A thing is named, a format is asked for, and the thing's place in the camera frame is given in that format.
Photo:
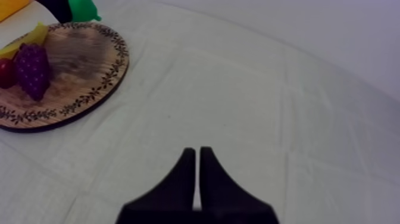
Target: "white tablecloth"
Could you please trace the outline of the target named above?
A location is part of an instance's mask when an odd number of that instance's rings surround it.
[[[0,131],[0,223],[114,223],[203,145],[282,223],[400,222],[396,101],[226,21],[145,1],[98,7],[129,46],[126,78],[70,125]],[[55,19],[33,3],[0,23],[0,46],[38,21]]]

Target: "yellow object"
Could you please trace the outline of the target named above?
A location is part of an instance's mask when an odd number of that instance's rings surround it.
[[[38,23],[35,29],[32,30],[30,33],[28,33],[25,37],[1,49],[0,58],[12,59],[14,54],[20,48],[20,45],[23,43],[26,44],[36,43],[38,45],[42,45],[43,42],[45,41],[47,32],[48,32],[48,27],[43,25],[42,23]]]
[[[29,0],[0,0],[0,22],[24,8]]]

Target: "floral border pattern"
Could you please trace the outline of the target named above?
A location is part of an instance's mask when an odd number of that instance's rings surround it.
[[[87,105],[92,101],[96,101],[96,98],[100,95],[101,89],[112,88],[114,86],[113,80],[118,78],[118,73],[121,67],[125,65],[125,60],[129,56],[126,43],[124,39],[112,29],[105,27],[101,24],[96,23],[59,23],[49,26],[49,32],[53,32],[57,29],[94,29],[98,31],[101,35],[111,38],[111,42],[114,44],[114,49],[117,51],[116,59],[112,63],[111,68],[102,77],[102,82],[99,86],[92,87],[91,91],[81,95],[78,99],[69,105],[63,106],[62,109],[46,109],[42,111],[25,111],[24,113],[17,114],[15,110],[10,110],[6,106],[0,105],[0,119],[10,120],[14,122],[14,125],[20,122],[33,122],[38,119],[50,119],[51,117],[63,116],[66,117],[71,113],[81,107],[82,105]]]

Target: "red fruit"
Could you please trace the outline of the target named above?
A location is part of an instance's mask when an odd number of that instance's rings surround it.
[[[14,62],[7,58],[0,59],[0,88],[8,89],[17,84]]]

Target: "round wooden board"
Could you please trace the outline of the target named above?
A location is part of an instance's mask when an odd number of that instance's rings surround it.
[[[104,102],[129,65],[123,38],[97,23],[49,26],[44,47],[53,72],[43,100],[32,100],[19,85],[0,89],[0,127],[37,132],[76,120]]]

